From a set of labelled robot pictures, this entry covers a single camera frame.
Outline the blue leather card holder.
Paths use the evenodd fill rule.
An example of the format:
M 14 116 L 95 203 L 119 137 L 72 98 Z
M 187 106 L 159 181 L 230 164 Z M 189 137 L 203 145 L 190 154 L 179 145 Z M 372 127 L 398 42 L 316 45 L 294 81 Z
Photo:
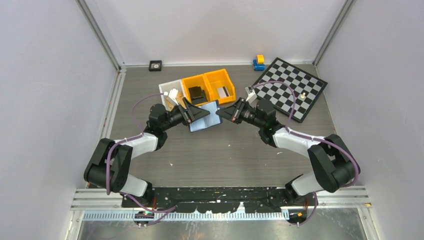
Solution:
M 209 111 L 209 115 L 190 124 L 188 129 L 191 133 L 205 130 L 223 123 L 222 117 L 216 114 L 216 112 L 220 109 L 218 100 L 203 104 L 200 108 Z

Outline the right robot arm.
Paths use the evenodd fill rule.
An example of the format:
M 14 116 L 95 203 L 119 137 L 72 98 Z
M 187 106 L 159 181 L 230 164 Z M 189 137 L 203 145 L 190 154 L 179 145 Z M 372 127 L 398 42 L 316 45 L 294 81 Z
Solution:
M 340 136 L 305 134 L 280 123 L 269 100 L 262 99 L 252 107 L 244 98 L 217 110 L 217 115 L 232 123 L 246 122 L 259 129 L 261 140 L 274 148 L 290 150 L 309 159 L 312 171 L 301 174 L 285 185 L 285 198 L 299 205 L 309 193 L 334 193 L 353 185 L 360 167 Z

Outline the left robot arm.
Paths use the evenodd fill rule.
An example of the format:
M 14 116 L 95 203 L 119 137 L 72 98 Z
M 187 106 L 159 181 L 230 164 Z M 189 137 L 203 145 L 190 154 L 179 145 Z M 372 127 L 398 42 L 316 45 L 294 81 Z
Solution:
M 188 126 L 210 115 L 206 109 L 191 104 L 186 98 L 166 110 L 161 103 L 150 108 L 146 127 L 139 135 L 112 140 L 99 140 L 83 174 L 91 185 L 106 189 L 106 193 L 122 193 L 134 196 L 141 207 L 153 202 L 152 184 L 129 173 L 132 159 L 159 150 L 166 142 L 166 133 L 179 124 Z

